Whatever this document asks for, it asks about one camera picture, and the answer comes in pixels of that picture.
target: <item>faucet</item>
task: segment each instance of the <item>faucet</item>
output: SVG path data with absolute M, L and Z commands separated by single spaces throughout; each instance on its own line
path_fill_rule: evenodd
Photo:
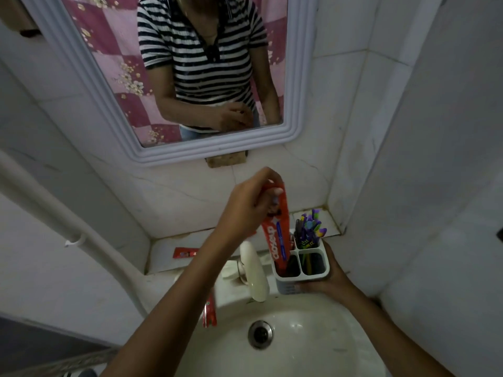
M 256 253 L 255 248 L 249 241 L 244 241 L 239 247 L 241 260 L 238 262 L 240 277 L 244 273 L 247 277 L 246 281 L 241 279 L 248 285 L 251 297 L 257 302 L 265 302 L 269 295 L 269 282 L 267 282 L 266 273 L 262 267 L 262 263 Z

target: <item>toothbrush holder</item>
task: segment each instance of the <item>toothbrush holder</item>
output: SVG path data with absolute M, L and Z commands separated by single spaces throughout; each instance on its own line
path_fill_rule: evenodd
M 329 258 L 326 255 L 326 249 L 321 238 L 319 240 L 319 246 L 311 249 L 299 249 L 296 242 L 294 242 L 294 245 L 294 248 L 292 248 L 292 250 L 290 251 L 290 256 L 295 256 L 295 258 L 297 259 L 300 270 L 300 274 L 298 276 L 293 276 L 290 278 L 279 276 L 276 272 L 274 261 L 272 262 L 273 274 L 276 278 L 276 285 L 278 287 L 279 293 L 281 293 L 282 295 L 302 293 L 295 287 L 295 284 L 297 282 L 323 279 L 330 273 Z M 303 258 L 303 255 L 305 254 L 317 254 L 311 255 L 311 268 L 314 272 L 311 275 L 307 275 L 305 273 L 306 261 Z

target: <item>pink checkered fabric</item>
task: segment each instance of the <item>pink checkered fabric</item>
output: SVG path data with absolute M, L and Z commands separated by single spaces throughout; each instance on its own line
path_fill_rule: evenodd
M 283 111 L 288 0 L 253 0 L 269 38 L 271 73 Z M 140 55 L 136 28 L 138 0 L 63 0 L 96 59 L 136 137 L 144 147 L 181 140 L 179 126 L 160 115 Z M 252 85 L 256 105 L 264 113 Z

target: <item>mirror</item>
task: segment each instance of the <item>mirror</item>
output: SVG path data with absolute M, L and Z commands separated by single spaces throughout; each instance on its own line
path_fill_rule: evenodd
M 288 0 L 62 0 L 144 148 L 283 121 Z

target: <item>person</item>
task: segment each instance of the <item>person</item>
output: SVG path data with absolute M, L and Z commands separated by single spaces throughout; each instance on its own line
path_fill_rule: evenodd
M 166 295 L 103 371 L 102 377 L 173 376 L 198 323 L 206 298 L 225 261 L 253 233 L 283 190 L 261 192 L 268 182 L 282 182 L 263 168 L 232 191 L 213 233 Z M 355 285 L 325 242 L 330 276 L 301 285 L 344 305 L 358 320 L 394 377 L 453 377 L 433 357 L 408 338 Z
M 267 32 L 251 0 L 140 0 L 138 39 L 157 107 L 182 140 L 281 122 Z

